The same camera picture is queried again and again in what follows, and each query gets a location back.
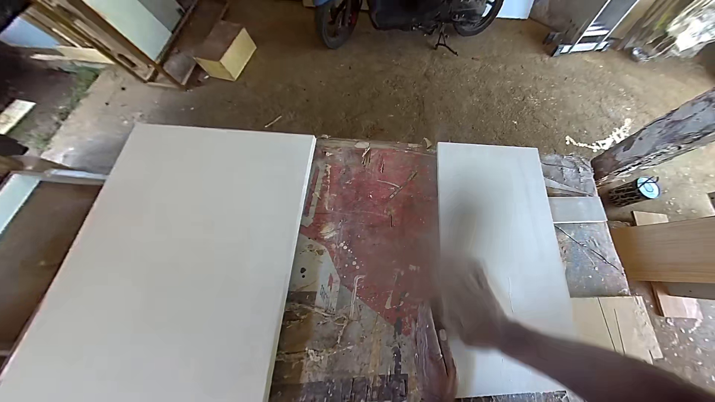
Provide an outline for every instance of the motorcycle kickstand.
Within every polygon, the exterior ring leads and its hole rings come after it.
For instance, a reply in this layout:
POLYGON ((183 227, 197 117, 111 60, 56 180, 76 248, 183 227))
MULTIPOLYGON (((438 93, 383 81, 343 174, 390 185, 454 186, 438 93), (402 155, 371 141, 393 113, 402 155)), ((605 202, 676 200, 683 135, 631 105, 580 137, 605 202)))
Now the motorcycle kickstand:
POLYGON ((440 24, 439 35, 440 35, 440 36, 437 38, 437 44, 435 44, 435 50, 437 50, 437 48, 438 48, 439 46, 444 46, 445 48, 447 48, 448 51, 452 52, 452 54, 454 54, 455 56, 459 56, 459 54, 457 53, 457 51, 454 50, 454 49, 452 49, 452 48, 447 44, 447 37, 448 37, 448 35, 445 34, 445 24, 444 24, 444 23, 440 24))

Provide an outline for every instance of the motorcycle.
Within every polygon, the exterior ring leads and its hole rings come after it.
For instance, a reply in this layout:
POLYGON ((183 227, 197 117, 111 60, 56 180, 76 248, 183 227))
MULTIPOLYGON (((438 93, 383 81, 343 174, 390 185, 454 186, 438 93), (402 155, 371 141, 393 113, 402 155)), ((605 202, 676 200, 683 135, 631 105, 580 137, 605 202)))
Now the motorcycle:
MULTIPOLYGON (((504 0, 367 0, 370 20, 376 29, 439 31, 435 49, 446 43, 445 25, 452 24, 461 36, 474 36, 489 26, 504 0)), ((341 47, 358 22, 363 0, 315 0, 315 28, 330 49, 341 47)))

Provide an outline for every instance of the workbench surface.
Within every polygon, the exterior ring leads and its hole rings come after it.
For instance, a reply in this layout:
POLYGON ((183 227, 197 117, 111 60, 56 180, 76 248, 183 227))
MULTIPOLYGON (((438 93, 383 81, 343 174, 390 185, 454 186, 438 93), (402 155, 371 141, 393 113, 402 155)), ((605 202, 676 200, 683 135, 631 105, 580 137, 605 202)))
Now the workbench surface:
MULTIPOLYGON (((545 177, 596 195, 586 160, 542 155, 541 162, 545 177)), ((317 141, 296 264, 307 265, 305 253, 313 253, 319 267, 294 265, 271 401, 420 400, 414 332, 439 256, 436 168, 433 148, 417 144, 317 141), (301 283, 296 268, 333 275, 301 283)), ((571 297, 629 294, 606 223, 555 230, 571 297)))

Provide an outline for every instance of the human arm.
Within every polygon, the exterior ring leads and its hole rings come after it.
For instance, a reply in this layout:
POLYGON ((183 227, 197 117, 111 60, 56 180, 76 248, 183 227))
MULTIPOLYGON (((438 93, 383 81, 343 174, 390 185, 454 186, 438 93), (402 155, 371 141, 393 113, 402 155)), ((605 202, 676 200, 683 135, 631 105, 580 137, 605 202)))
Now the human arm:
POLYGON ((653 365, 513 322, 494 298, 481 266, 472 260, 451 260, 442 269, 441 320, 467 345, 497 348, 588 402, 715 401, 715 396, 653 365))

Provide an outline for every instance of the motorcycle wheel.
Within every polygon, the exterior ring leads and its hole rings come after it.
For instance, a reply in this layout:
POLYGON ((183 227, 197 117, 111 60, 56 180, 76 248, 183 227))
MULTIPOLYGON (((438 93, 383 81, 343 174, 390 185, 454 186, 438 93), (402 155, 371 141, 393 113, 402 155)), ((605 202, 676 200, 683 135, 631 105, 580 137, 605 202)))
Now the motorcycle wheel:
POLYGON ((315 7, 315 28, 320 40, 330 49, 341 47, 350 38, 360 13, 360 0, 329 0, 315 7), (343 23, 345 6, 352 1, 352 11, 348 23, 343 23))
POLYGON ((457 31, 458 34, 460 34, 461 36, 474 36, 487 29, 487 26, 494 22, 496 14, 499 14, 499 10, 501 10, 501 5, 504 4, 504 0, 486 1, 488 10, 486 10, 486 14, 482 16, 482 19, 479 22, 474 22, 472 24, 456 22, 454 23, 454 29, 455 31, 457 31))

